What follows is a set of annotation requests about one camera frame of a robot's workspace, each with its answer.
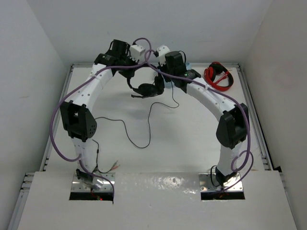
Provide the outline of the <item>black headset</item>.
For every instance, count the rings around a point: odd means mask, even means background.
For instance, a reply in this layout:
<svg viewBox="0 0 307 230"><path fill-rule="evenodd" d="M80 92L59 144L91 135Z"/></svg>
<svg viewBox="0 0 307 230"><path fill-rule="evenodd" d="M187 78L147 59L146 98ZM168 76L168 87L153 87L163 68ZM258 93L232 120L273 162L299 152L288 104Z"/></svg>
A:
<svg viewBox="0 0 307 230"><path fill-rule="evenodd" d="M154 83L143 83L138 86L138 88L134 88L130 80L132 77L134 77L135 71L144 68L149 67L148 64L144 64L142 67L137 67L133 69L124 70L121 75L124 76L127 79L128 86L139 95L131 95L132 98L148 98L148 97L155 97L158 95L161 95L164 92L165 84L164 84L164 78L160 73L158 73L157 76L154 78Z"/></svg>

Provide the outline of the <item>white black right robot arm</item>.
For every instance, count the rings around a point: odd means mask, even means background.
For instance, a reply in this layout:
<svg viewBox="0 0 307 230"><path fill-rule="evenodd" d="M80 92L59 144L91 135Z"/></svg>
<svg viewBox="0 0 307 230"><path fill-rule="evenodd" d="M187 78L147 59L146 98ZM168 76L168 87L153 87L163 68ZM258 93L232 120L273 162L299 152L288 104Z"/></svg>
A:
<svg viewBox="0 0 307 230"><path fill-rule="evenodd" d="M242 166L237 167L236 161L241 156L239 150L243 142L250 142L248 107L213 88L209 84L209 69L204 75L187 69L181 52L162 46L154 55L159 59L158 73L165 81L172 81L177 88L197 99L217 119L216 138L221 148L215 178L223 186L242 169Z"/></svg>

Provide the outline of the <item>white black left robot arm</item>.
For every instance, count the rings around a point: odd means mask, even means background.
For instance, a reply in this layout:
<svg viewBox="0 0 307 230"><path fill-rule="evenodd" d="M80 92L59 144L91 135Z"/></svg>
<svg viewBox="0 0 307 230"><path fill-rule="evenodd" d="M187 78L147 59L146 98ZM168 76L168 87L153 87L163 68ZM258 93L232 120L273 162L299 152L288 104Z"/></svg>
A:
<svg viewBox="0 0 307 230"><path fill-rule="evenodd" d="M92 65L88 84L77 90L69 102L63 102L60 113L64 129L71 138L78 157L77 177L86 182L93 181L96 157L92 150L92 138L97 122L92 115L93 106L109 80L119 70L131 70L138 65L145 48L113 40L107 52L101 53Z"/></svg>

